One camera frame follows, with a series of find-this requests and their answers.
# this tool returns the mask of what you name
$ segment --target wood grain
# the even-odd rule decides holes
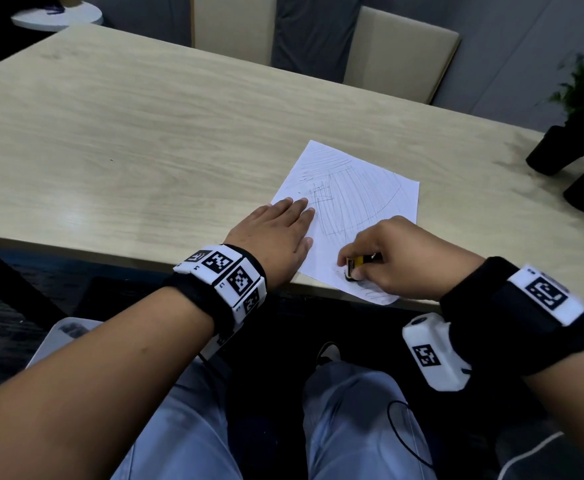
[[[308,140],[421,181],[419,224],[584,298],[541,135],[93,25],[0,63],[0,244],[167,268],[270,201]],[[297,276],[297,283],[321,286]]]

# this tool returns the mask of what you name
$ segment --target hand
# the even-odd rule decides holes
[[[358,233],[354,242],[339,251],[337,264],[344,266],[346,257],[379,252],[383,263],[364,264],[354,270],[352,277],[370,280],[387,293],[435,301],[485,261],[395,216]]]
[[[307,199],[292,197],[263,205],[230,231],[224,244],[232,244],[254,256],[268,279],[268,290],[289,282],[312,247],[304,237],[314,218],[314,209],[303,212]]]

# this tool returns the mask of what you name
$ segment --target white paper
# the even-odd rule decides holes
[[[310,141],[272,203],[285,197],[306,197],[316,209],[307,233],[314,244],[301,273],[377,305],[398,298],[371,282],[347,281],[336,259],[357,233],[383,219],[403,216],[416,223],[418,182]]]

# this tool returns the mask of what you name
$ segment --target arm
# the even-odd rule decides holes
[[[353,277],[375,282],[388,293],[435,301],[485,261],[402,217],[393,217],[358,234],[339,252],[337,263],[343,266],[346,257],[376,252],[383,254],[384,262],[364,264]],[[584,352],[524,380],[584,450]]]
[[[306,200],[264,205],[230,231],[268,288],[294,276],[312,245]],[[0,386],[0,479],[109,478],[214,322],[162,288]]]

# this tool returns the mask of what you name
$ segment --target person's left hand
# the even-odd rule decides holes
[[[268,291],[294,277],[312,238],[304,237],[314,218],[314,209],[303,212],[307,199],[288,197],[274,205],[262,205],[230,231],[224,244],[245,249],[263,266]]]

